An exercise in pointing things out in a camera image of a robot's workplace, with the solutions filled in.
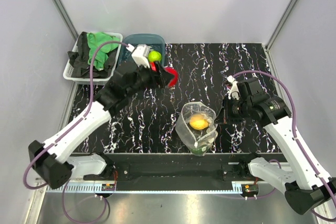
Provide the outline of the clear polka dot zip bag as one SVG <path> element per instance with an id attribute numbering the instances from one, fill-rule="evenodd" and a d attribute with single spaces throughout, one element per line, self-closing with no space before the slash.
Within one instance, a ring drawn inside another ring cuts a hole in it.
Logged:
<path id="1" fill-rule="evenodd" d="M 218 136 L 216 113 L 201 102 L 183 105 L 175 130 L 189 151 L 204 156 Z"/>

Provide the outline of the red fake apple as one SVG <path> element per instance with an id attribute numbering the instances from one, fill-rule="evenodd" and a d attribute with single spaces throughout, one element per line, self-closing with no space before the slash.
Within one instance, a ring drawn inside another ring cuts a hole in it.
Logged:
<path id="1" fill-rule="evenodd" d="M 157 72 L 158 69 L 155 62 L 150 62 L 150 67 L 153 71 Z"/>

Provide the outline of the dark green fake avocado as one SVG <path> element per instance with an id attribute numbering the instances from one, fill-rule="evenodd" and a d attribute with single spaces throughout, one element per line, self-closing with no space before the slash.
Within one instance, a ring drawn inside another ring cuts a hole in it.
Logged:
<path id="1" fill-rule="evenodd" d="M 205 156 L 207 153 L 207 147 L 191 149 L 190 152 L 195 156 Z"/>

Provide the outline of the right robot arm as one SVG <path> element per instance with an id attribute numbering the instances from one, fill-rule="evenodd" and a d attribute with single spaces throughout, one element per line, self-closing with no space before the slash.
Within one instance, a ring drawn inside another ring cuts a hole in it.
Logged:
<path id="1" fill-rule="evenodd" d="M 276 141 L 291 168 L 287 172 L 252 153 L 236 166 L 239 176 L 244 180 L 255 177 L 269 183 L 300 215 L 335 198 L 335 178 L 323 168 L 303 140 L 296 127 L 294 110 L 289 109 L 282 98 L 270 97 L 256 78 L 236 81 L 229 76 L 227 84 L 230 90 L 224 96 L 215 122 L 256 121 Z"/>

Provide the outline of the red yellow fake peach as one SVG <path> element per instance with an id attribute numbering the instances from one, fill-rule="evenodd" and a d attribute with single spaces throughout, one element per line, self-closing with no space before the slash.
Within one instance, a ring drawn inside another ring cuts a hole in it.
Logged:
<path id="1" fill-rule="evenodd" d="M 173 75 L 173 78 L 168 85 L 169 87 L 173 87 L 174 85 L 176 85 L 176 83 L 178 81 L 178 75 L 179 74 L 175 69 L 173 69 L 171 67 L 165 67 L 165 71 L 170 73 L 171 75 Z"/>

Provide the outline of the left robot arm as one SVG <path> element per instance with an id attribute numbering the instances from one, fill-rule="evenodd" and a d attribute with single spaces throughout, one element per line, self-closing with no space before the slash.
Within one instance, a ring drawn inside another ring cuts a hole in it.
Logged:
<path id="1" fill-rule="evenodd" d="M 66 127 L 43 143 L 33 141 L 28 147 L 33 170 L 52 189 L 63 186 L 71 178 L 95 175 L 107 180 L 114 172 L 114 161 L 103 153 L 72 157 L 72 152 L 91 133 L 108 122 L 138 92 L 167 88 L 178 81 L 178 73 L 156 61 L 149 67 L 125 61 L 117 67 L 93 101 Z"/>

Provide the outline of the green fake apple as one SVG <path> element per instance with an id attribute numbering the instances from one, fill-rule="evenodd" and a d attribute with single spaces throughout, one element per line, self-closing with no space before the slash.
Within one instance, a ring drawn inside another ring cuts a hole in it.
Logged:
<path id="1" fill-rule="evenodd" d="M 152 50 L 149 52 L 148 54 L 148 61 L 149 62 L 155 62 L 155 61 L 159 61 L 161 62 L 162 60 L 162 54 L 158 51 Z"/>

